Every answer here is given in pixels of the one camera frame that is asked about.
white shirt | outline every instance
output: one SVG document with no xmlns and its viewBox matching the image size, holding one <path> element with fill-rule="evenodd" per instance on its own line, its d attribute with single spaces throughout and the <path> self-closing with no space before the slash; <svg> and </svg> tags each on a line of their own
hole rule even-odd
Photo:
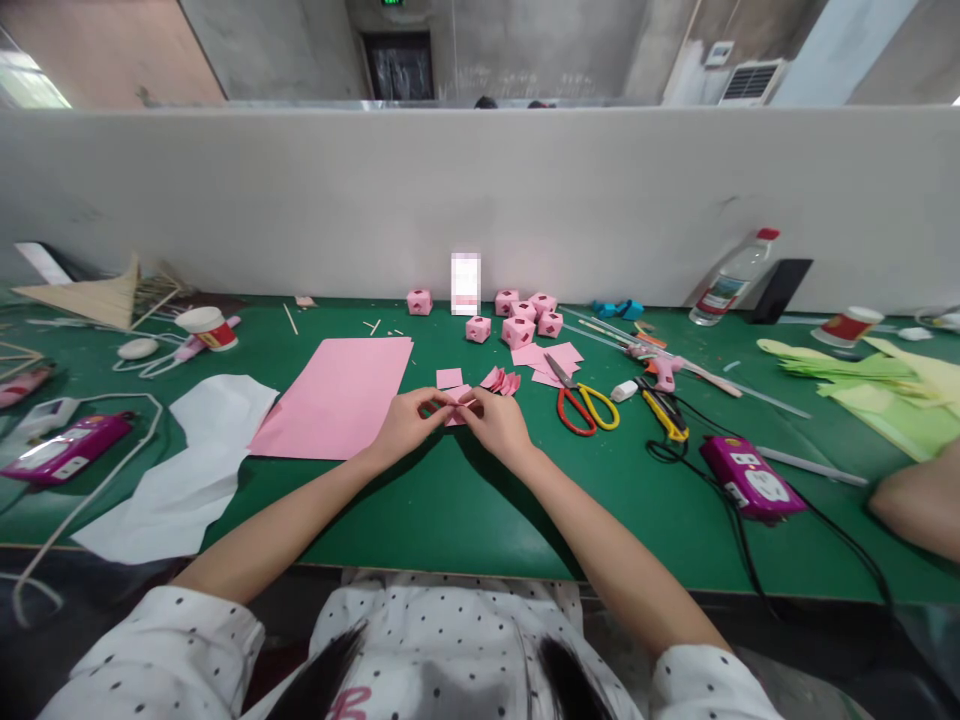
<svg viewBox="0 0 960 720">
<path fill-rule="evenodd" d="M 538 639 L 549 636 L 579 656 L 616 717 L 642 718 L 583 638 L 582 619 L 575 583 L 361 571 L 330 595 L 314 627 L 310 657 L 366 621 L 333 720 L 552 718 L 553 700 L 537 659 Z M 77 663 L 40 718 L 237 718 L 263 639 L 263 625 L 240 605 L 155 588 Z M 266 717 L 296 674 L 243 720 Z M 651 716 L 780 718 L 736 656 L 709 646 L 663 654 L 653 676 Z"/>
</svg>

hand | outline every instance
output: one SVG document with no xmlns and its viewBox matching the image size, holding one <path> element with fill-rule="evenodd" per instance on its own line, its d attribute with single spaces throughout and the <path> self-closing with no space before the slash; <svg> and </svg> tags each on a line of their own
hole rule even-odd
<svg viewBox="0 0 960 720">
<path fill-rule="evenodd" d="M 388 466 L 416 450 L 453 414 L 456 402 L 436 388 L 420 388 L 390 401 L 387 417 L 367 448 Z"/>
<path fill-rule="evenodd" d="M 470 407 L 457 408 L 460 416 L 480 443 L 515 471 L 516 464 L 536 450 L 517 401 L 483 388 L 474 388 L 460 398 L 464 405 L 471 400 L 476 402 Z"/>
</svg>

red scissors handle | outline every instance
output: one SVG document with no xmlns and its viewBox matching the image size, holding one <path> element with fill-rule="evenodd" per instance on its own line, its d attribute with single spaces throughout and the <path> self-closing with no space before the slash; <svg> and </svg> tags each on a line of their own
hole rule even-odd
<svg viewBox="0 0 960 720">
<path fill-rule="evenodd" d="M 564 399 L 569 400 L 573 403 L 573 406 L 577 409 L 577 412 L 580 413 L 580 417 L 587 421 L 589 428 L 583 429 L 579 428 L 567 419 L 566 410 L 564 410 L 563 401 Z M 557 395 L 557 414 L 560 415 L 560 421 L 567 426 L 567 429 L 570 432 L 575 432 L 581 437 L 592 437 L 597 434 L 597 423 L 591 417 L 590 413 L 584 409 L 583 405 L 573 396 L 573 393 L 570 392 L 568 388 L 560 388 L 560 393 Z"/>
</svg>

black cable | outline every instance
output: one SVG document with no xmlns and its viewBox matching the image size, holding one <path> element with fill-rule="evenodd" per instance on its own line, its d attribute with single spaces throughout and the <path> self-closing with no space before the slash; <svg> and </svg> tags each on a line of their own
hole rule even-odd
<svg viewBox="0 0 960 720">
<path fill-rule="evenodd" d="M 737 438 L 743 438 L 740 433 L 733 432 L 729 428 L 723 427 L 720 423 L 712 420 L 711 418 L 704 415 L 702 412 L 697 410 L 693 405 L 684 400 L 683 398 L 674 396 L 673 400 L 679 403 L 682 403 L 687 409 L 694 413 L 700 420 L 706 424 L 721 430 L 727 435 L 731 435 Z M 756 565 L 753 562 L 753 555 L 750 551 L 750 542 L 747 537 L 746 528 L 743 521 L 743 515 L 740 513 L 740 509 L 737 506 L 736 502 L 730 495 L 720 486 L 719 482 L 712 475 L 700 470 L 693 463 L 687 460 L 686 455 L 688 451 L 689 441 L 683 443 L 673 443 L 670 444 L 670 441 L 666 437 L 666 430 L 664 430 L 664 439 L 662 442 L 656 440 L 648 440 L 646 443 L 647 452 L 658 462 L 673 464 L 681 462 L 686 465 L 690 470 L 692 470 L 698 477 L 704 480 L 711 488 L 717 492 L 724 502 L 724 507 L 727 509 L 728 513 L 732 512 L 733 519 L 732 523 L 737 535 L 738 544 L 740 546 L 741 555 L 743 556 L 744 564 L 747 569 L 747 577 L 750 580 L 750 585 L 753 587 L 754 592 L 757 594 L 757 597 L 760 598 L 761 603 L 763 603 L 764 609 L 779 622 L 786 621 L 773 607 L 773 603 L 770 601 L 770 598 L 767 596 L 766 592 L 763 589 L 763 585 L 760 582 L 760 576 L 757 573 Z M 880 569 L 880 566 L 873 559 L 873 557 L 866 551 L 866 549 L 854 540 L 843 528 L 837 525 L 833 520 L 823 514 L 823 512 L 809 499 L 807 499 L 803 494 L 801 494 L 793 485 L 790 485 L 790 489 L 793 490 L 797 496 L 806 503 L 807 507 L 810 509 L 810 512 L 814 514 L 824 525 L 826 525 L 834 534 L 839 537 L 857 556 L 857 559 L 861 564 L 867 569 L 867 572 L 873 578 L 874 583 L 877 586 L 878 591 L 880 592 L 880 597 L 883 599 L 884 614 L 885 617 L 892 625 L 894 619 L 894 600 L 893 593 L 890 591 L 890 585 L 887 582 L 886 576 L 883 574 L 883 571 Z M 880 652 L 883 649 L 884 638 L 878 638 L 877 646 L 875 651 L 867 663 L 864 670 L 873 667 L 876 661 L 879 659 Z"/>
</svg>

black hair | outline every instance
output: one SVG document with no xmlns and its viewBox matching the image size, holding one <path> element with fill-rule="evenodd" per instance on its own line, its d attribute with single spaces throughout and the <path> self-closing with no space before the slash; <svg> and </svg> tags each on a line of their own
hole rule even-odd
<svg viewBox="0 0 960 720">
<path fill-rule="evenodd" d="M 325 718 L 363 646 L 365 629 L 366 623 L 354 625 L 335 637 L 284 691 L 267 720 Z M 613 720 L 613 711 L 596 678 L 583 667 L 570 646 L 554 638 L 544 638 L 539 643 L 537 657 L 550 687 L 558 720 Z"/>
</svg>

